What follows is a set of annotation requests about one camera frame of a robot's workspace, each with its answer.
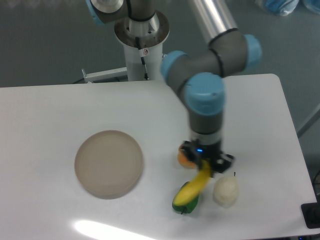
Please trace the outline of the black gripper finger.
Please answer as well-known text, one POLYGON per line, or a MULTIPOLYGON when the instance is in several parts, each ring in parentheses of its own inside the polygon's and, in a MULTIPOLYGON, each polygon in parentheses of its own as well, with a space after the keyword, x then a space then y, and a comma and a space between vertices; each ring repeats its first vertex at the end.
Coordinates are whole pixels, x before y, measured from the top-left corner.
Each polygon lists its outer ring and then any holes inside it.
POLYGON ((200 154, 197 148, 195 147, 195 145, 191 141, 184 141, 182 143, 182 152, 184 153, 184 155, 189 161, 195 163, 196 166, 199 165, 200 154))
POLYGON ((211 177, 213 178, 216 173, 223 174, 234 163, 236 158, 225 152, 220 152, 211 160, 211 177))

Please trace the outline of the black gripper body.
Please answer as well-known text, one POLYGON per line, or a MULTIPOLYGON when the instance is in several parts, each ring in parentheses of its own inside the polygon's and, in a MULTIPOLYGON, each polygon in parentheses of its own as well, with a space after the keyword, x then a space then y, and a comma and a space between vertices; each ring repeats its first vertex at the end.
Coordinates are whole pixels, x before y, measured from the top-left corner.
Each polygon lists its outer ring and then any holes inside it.
POLYGON ((190 142, 189 160, 200 169, 203 167, 202 161, 206 161, 212 170, 215 170, 217 161, 221 158, 222 138, 218 138, 214 143, 201 144, 199 139, 190 142))

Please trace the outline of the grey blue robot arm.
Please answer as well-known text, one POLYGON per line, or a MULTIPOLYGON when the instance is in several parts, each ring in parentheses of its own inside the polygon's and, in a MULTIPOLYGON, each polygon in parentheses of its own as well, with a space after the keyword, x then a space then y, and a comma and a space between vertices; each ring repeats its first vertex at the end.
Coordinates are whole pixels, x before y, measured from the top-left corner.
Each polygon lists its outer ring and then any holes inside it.
POLYGON ((164 80, 189 116, 190 140, 181 153, 209 175, 223 173, 234 161, 222 151, 225 105, 223 78, 256 65, 262 57, 259 41, 242 34, 223 0, 191 0, 189 5, 200 26, 207 50, 198 56, 183 51, 163 54, 170 26, 152 0, 89 0, 87 7, 98 25, 114 23, 114 33, 123 45, 129 81, 164 80))

